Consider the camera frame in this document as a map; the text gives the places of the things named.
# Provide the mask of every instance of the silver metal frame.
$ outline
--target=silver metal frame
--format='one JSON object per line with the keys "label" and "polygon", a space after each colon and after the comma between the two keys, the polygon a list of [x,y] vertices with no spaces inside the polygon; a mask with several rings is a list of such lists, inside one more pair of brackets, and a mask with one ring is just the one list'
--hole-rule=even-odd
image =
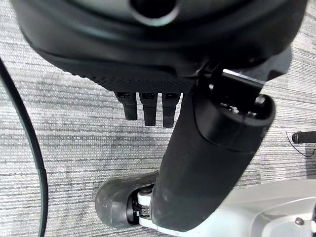
{"label": "silver metal frame", "polygon": [[[151,195],[138,195],[150,205]],[[178,237],[311,237],[316,204],[315,180],[289,180],[233,190],[203,223],[188,232],[156,226],[140,218],[140,225]]]}

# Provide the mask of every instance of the gray carpet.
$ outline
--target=gray carpet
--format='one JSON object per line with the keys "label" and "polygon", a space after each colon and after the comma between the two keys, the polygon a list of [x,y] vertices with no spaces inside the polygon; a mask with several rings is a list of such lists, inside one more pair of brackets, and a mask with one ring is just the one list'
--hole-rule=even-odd
{"label": "gray carpet", "polygon": [[[273,127],[238,187],[316,174],[316,155],[289,145],[288,131],[316,130],[316,2],[297,36],[288,75],[264,93],[277,105]],[[22,38],[8,0],[0,1],[0,56],[28,109],[42,149],[49,183],[47,236],[163,236],[134,228],[112,230],[94,211],[94,195],[111,177],[154,171],[172,129],[126,121],[112,92],[74,77],[36,55]],[[299,145],[310,153],[314,145]],[[16,112],[0,86],[0,236],[36,236],[40,190],[33,158]]]}

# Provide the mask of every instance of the black wire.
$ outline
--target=black wire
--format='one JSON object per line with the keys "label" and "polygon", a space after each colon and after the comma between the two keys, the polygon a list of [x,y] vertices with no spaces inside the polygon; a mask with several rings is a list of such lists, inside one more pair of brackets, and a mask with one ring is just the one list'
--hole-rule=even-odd
{"label": "black wire", "polygon": [[289,139],[289,137],[288,137],[288,135],[287,135],[287,132],[285,132],[286,133],[286,136],[287,136],[287,139],[288,139],[288,142],[291,144],[291,146],[299,153],[299,154],[301,154],[301,155],[303,155],[303,156],[305,156],[305,157],[311,157],[312,155],[314,155],[314,153],[315,153],[315,151],[316,151],[316,149],[314,149],[313,150],[313,153],[311,154],[311,155],[305,155],[305,154],[303,154],[303,153],[301,153],[296,147],[294,147],[294,145],[291,143],[291,141],[290,141],[290,139]]}
{"label": "black wire", "polygon": [[24,128],[25,134],[29,141],[35,167],[38,170],[39,175],[39,185],[40,185],[40,199],[41,199],[41,216],[40,216],[40,226],[39,226],[39,237],[44,237],[47,223],[48,214],[48,185],[47,185],[47,175],[44,167],[43,157],[40,152],[40,145],[35,134],[35,130],[32,126],[31,119],[28,112],[23,104],[21,96],[16,89],[12,78],[8,71],[6,70],[3,61],[0,58],[0,78],[3,82],[3,86],[9,95],[15,110],[20,118],[22,126]]}

